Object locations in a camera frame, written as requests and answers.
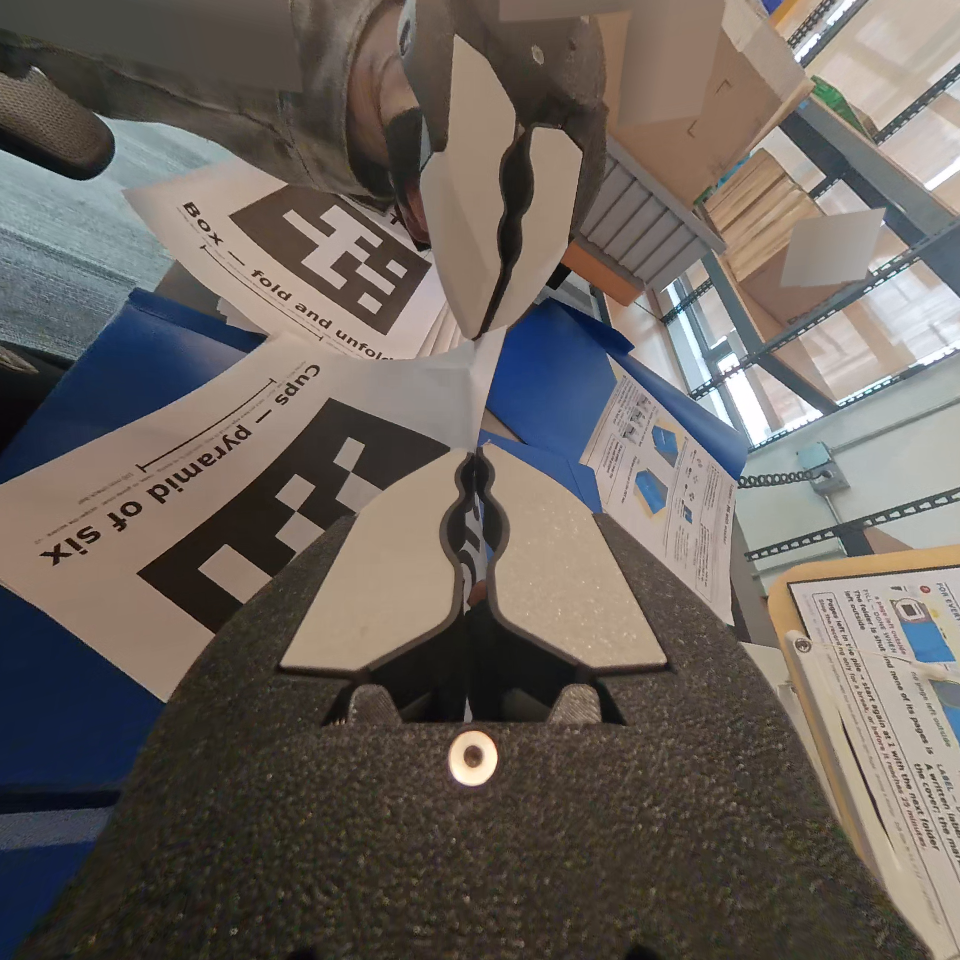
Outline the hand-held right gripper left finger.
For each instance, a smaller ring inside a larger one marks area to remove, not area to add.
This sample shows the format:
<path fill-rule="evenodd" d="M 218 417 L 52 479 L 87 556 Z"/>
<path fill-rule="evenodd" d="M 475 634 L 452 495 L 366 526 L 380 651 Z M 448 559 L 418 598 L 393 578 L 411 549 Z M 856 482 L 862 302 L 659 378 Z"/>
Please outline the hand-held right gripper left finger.
<path fill-rule="evenodd" d="M 460 551 L 474 453 L 454 448 L 360 510 L 279 661 L 287 673 L 376 673 L 449 629 L 468 589 Z"/>

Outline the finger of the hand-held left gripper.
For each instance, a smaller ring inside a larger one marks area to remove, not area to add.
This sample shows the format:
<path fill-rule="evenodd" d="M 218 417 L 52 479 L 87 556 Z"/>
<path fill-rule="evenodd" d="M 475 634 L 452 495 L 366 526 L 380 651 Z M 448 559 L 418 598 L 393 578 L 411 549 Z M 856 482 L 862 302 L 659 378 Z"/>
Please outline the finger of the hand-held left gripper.
<path fill-rule="evenodd" d="M 532 126 L 519 145 L 517 198 L 501 240 L 502 291 L 488 330 L 510 327 L 533 305 L 570 246 L 583 152 L 558 127 Z"/>
<path fill-rule="evenodd" d="M 500 175 L 516 117 L 486 57 L 455 36 L 447 143 L 426 161 L 419 186 L 441 286 L 470 340 L 482 334 L 501 279 Z"/>

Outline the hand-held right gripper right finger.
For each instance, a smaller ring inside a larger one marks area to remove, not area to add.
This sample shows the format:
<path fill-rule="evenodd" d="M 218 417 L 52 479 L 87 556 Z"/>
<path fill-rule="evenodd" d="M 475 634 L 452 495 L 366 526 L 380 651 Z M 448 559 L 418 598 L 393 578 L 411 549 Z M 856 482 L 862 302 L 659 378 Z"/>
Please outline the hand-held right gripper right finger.
<path fill-rule="evenodd" d="M 588 673 L 641 673 L 667 657 L 598 526 L 566 486 L 482 448 L 491 610 L 509 631 Z"/>

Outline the person's left forearm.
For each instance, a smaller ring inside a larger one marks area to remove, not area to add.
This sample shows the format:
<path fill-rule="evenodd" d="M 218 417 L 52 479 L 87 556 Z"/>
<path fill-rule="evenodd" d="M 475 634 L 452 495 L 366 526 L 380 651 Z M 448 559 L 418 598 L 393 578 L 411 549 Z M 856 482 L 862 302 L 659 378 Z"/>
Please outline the person's left forearm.
<path fill-rule="evenodd" d="M 385 171 L 349 132 L 354 58 L 371 25 L 396 20 L 399 2 L 291 2 L 301 92 L 205 79 L 106 54 L 75 52 L 2 30 L 2 54 L 36 67 L 93 114 L 157 123 L 219 144 L 291 185 L 310 186 L 385 210 L 395 201 Z"/>

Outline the person's left hand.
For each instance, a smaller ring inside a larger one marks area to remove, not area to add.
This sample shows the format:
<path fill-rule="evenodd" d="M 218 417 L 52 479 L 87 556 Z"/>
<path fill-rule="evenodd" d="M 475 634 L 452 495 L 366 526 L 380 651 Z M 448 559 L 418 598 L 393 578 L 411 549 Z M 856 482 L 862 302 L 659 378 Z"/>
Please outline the person's left hand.
<path fill-rule="evenodd" d="M 404 227 L 422 249 L 430 246 L 417 170 L 423 114 L 404 71 L 397 20 L 370 25 L 354 57 L 347 86 L 347 127 L 360 155 L 382 168 Z"/>

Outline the grey ribbed panel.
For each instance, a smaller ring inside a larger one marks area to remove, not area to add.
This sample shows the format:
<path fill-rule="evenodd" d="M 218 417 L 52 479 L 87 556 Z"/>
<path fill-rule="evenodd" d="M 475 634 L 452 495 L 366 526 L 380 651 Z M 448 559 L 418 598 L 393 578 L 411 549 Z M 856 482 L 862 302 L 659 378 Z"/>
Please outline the grey ribbed panel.
<path fill-rule="evenodd" d="M 605 174 L 564 256 L 570 270 L 627 305 L 659 294 L 707 254 L 726 251 L 714 223 L 686 209 L 609 137 Z"/>

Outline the printed instruction sheet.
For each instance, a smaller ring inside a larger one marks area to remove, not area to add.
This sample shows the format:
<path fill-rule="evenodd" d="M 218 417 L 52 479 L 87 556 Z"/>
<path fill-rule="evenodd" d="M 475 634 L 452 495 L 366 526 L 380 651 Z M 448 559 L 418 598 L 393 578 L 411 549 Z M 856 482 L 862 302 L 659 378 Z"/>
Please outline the printed instruction sheet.
<path fill-rule="evenodd" d="M 604 512 L 732 626 L 737 483 L 615 360 L 615 384 L 582 450 Z"/>

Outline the large cardboard box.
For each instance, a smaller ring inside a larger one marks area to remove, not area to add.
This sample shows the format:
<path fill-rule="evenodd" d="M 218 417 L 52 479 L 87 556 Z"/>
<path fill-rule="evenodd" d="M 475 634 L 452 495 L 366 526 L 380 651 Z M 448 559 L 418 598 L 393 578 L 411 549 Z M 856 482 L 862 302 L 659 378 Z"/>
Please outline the large cardboard box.
<path fill-rule="evenodd" d="M 810 93 L 760 2 L 650 2 L 672 18 L 640 40 L 625 10 L 600 16 L 607 133 L 686 207 Z"/>

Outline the stack of pale boards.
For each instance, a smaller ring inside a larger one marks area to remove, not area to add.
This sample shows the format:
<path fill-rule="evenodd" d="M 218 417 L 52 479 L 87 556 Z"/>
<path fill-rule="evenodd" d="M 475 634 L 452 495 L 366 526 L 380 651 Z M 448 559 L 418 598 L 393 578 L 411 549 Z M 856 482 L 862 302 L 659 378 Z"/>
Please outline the stack of pale boards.
<path fill-rule="evenodd" d="M 726 244 L 726 263 L 738 282 L 782 262 L 794 228 L 825 212 L 774 156 L 756 150 L 705 202 Z"/>

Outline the box title sheet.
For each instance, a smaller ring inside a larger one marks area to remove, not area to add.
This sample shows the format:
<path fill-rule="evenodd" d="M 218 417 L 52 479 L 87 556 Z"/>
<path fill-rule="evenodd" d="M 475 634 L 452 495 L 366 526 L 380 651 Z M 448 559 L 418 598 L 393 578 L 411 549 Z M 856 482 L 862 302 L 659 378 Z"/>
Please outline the box title sheet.
<path fill-rule="evenodd" d="M 370 360 L 465 341 L 432 255 L 415 249 L 396 213 L 237 159 L 124 195 L 176 262 L 267 334 Z"/>

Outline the cups title sheet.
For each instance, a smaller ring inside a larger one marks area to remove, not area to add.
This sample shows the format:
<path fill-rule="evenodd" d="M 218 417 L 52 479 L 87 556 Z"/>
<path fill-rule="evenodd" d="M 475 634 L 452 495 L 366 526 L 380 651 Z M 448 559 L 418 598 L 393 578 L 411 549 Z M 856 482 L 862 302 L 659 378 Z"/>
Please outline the cups title sheet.
<path fill-rule="evenodd" d="M 471 442 L 471 349 L 353 359 L 277 335 L 2 485 L 2 586 L 161 701 L 342 516 Z"/>

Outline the window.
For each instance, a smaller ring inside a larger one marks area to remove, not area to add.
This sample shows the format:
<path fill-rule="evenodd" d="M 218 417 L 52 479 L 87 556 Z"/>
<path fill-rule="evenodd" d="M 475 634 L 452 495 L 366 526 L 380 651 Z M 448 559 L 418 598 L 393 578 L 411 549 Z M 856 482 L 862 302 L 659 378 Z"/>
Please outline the window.
<path fill-rule="evenodd" d="M 669 345 L 678 362 L 683 388 L 692 394 L 738 365 L 743 353 L 733 321 L 700 263 L 664 290 L 672 318 L 666 323 Z M 765 420 L 745 376 L 727 378 L 699 398 L 699 404 L 738 430 L 753 444 L 764 437 Z"/>

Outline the small cardboard box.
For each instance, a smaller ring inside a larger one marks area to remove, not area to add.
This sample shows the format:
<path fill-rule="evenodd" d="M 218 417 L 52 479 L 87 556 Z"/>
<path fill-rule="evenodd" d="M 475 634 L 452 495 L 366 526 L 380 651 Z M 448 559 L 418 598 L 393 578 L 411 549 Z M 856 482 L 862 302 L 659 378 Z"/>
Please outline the small cardboard box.
<path fill-rule="evenodd" d="M 824 302 L 852 283 L 848 280 L 819 286 L 782 286 L 786 255 L 787 246 L 783 246 L 750 273 L 735 275 L 743 301 L 763 341 L 778 335 L 797 318 L 816 312 Z"/>

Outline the white hanging card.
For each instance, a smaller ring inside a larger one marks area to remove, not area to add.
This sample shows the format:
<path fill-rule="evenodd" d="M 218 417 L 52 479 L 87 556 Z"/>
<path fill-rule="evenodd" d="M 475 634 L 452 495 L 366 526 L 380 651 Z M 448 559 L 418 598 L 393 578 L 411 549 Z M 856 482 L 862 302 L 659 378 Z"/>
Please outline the white hanging card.
<path fill-rule="evenodd" d="M 870 272 L 886 208 L 808 218 L 790 234 L 780 287 L 860 282 Z"/>

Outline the metal shelf rack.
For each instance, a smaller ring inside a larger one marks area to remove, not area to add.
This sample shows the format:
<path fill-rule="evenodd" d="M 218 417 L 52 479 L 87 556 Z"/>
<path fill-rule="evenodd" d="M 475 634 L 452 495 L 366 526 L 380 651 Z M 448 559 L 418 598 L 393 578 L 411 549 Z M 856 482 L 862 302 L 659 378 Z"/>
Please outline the metal shelf rack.
<path fill-rule="evenodd" d="M 804 403 L 818 411 L 823 417 L 847 409 L 855 403 L 875 396 L 882 390 L 906 382 L 928 366 L 934 366 L 954 356 L 958 356 L 958 342 L 939 347 L 930 354 L 930 363 L 923 358 L 915 361 L 896 361 L 898 365 L 892 373 L 882 377 L 860 390 L 836 401 L 830 400 L 820 388 L 815 387 L 810 378 L 785 366 L 786 361 L 778 358 L 788 345 L 799 342 L 802 336 L 821 326 L 824 322 L 849 311 L 864 297 L 879 289 L 883 283 L 891 282 L 895 277 L 915 266 L 926 265 L 958 297 L 958 214 L 947 212 L 932 213 L 933 207 L 942 203 L 934 202 L 926 187 L 906 174 L 880 149 L 880 142 L 892 136 L 906 126 L 906 123 L 918 115 L 940 94 L 949 90 L 958 82 L 958 64 L 943 75 L 929 90 L 897 114 L 888 126 L 880 132 L 880 141 L 861 133 L 844 116 L 837 114 L 828 103 L 823 103 L 811 94 L 780 124 L 786 136 L 807 158 L 823 172 L 823 179 L 816 184 L 811 201 L 825 196 L 830 188 L 837 184 L 848 186 L 864 204 L 872 204 L 883 214 L 881 224 L 889 227 L 903 243 L 906 249 L 874 270 L 865 268 L 865 276 L 859 276 L 843 283 L 822 301 L 810 309 L 789 318 L 783 331 L 775 332 L 768 339 L 754 329 L 754 315 L 746 302 L 746 294 L 740 293 L 733 274 L 721 270 L 718 258 L 709 254 L 703 261 L 708 280 L 703 282 L 683 303 L 683 309 L 692 311 L 704 294 L 715 290 L 721 303 L 733 322 L 734 329 L 726 340 L 718 342 L 710 351 L 702 349 L 703 359 L 716 367 L 711 379 L 693 388 L 695 400 L 702 399 L 713 391 L 727 390 L 728 381 L 747 374 L 754 368 L 765 370 L 779 381 L 785 389 L 792 392 Z M 873 511 L 865 518 L 836 519 L 825 530 L 786 539 L 770 548 L 762 548 L 746 554 L 749 561 L 766 559 L 784 554 L 791 549 L 804 546 L 825 544 L 836 541 L 837 546 L 848 556 L 866 556 L 882 552 L 880 546 L 873 546 L 867 534 L 877 533 L 874 540 L 879 544 L 878 530 L 882 523 L 894 522 L 907 517 L 916 517 L 923 512 L 949 506 L 958 502 L 958 486 L 948 491 L 913 498 L 894 507 Z"/>

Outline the open blue folder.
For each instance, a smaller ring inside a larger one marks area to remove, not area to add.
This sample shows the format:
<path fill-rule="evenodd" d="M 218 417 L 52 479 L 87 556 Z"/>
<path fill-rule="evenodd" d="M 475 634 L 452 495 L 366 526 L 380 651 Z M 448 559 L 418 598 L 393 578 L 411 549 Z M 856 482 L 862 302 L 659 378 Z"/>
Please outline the open blue folder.
<path fill-rule="evenodd" d="M 34 469 L 203 387 L 268 339 L 135 291 L 2 457 Z M 306 342 L 309 347 L 319 347 Z M 282 655 L 349 534 L 346 514 L 218 630 L 167 701 L 2 585 L 2 816 L 106 810 L 98 838 L 2 852 L 23 958 L 701 958 L 760 954 L 711 867 L 643 838 L 692 787 L 680 612 L 724 630 L 578 483 L 667 664 L 589 673 L 498 622 L 483 530 L 482 409 L 517 376 L 534 426 L 580 455 L 615 386 L 610 354 L 733 478 L 748 442 L 630 356 L 618 331 L 544 303 L 473 354 L 462 613 L 375 673 L 287 673 Z M 17 478 L 11 476 L 7 482 Z"/>

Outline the grey wall outlet box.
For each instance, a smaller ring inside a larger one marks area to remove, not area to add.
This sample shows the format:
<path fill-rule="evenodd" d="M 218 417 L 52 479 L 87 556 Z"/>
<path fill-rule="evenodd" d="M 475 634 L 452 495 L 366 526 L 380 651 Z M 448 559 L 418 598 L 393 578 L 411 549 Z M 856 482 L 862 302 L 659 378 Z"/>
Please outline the grey wall outlet box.
<path fill-rule="evenodd" d="M 798 466 L 807 475 L 812 490 L 828 498 L 850 489 L 850 483 L 834 459 L 832 450 L 822 441 L 810 443 L 797 451 Z"/>

